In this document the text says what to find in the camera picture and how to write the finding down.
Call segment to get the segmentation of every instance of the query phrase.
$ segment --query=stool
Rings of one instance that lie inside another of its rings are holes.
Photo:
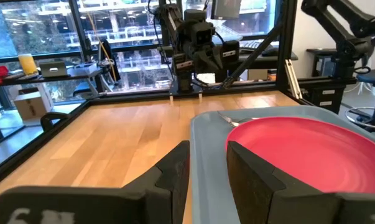
[[[370,73],[365,75],[358,75],[357,79],[363,83],[370,83],[375,86],[375,70],[371,70]],[[363,113],[360,110],[371,109],[374,110],[373,115],[369,115]],[[348,116],[348,113],[353,113],[358,115],[358,118],[354,120],[352,117]],[[350,110],[345,112],[345,116],[354,124],[359,126],[363,126],[368,131],[375,131],[375,107],[359,107],[359,108],[351,108]]]

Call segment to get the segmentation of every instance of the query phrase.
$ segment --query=yellow cup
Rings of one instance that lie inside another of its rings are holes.
[[[37,66],[31,54],[19,55],[19,61],[26,75],[34,75],[38,73]]]

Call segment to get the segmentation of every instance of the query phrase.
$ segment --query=pink plate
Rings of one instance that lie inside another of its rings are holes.
[[[322,192],[375,193],[375,143],[305,118],[268,117],[229,134],[251,152]]]

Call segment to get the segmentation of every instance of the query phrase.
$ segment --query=metal fork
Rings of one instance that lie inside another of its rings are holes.
[[[219,116],[221,118],[223,118],[225,121],[227,121],[227,123],[229,123],[234,128],[238,127],[240,124],[243,124],[243,123],[245,123],[247,121],[252,121],[254,119],[259,119],[259,118],[245,118],[245,119],[241,119],[241,120],[235,120],[233,118],[229,118],[228,116],[221,114],[219,111],[217,111],[217,112],[218,112],[218,114],[219,114]]]

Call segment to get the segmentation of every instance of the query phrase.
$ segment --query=wooden tabletop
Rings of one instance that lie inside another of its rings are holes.
[[[180,141],[190,120],[206,111],[297,105],[279,91],[92,106],[0,183],[122,187]],[[191,183],[184,223],[192,223]]]

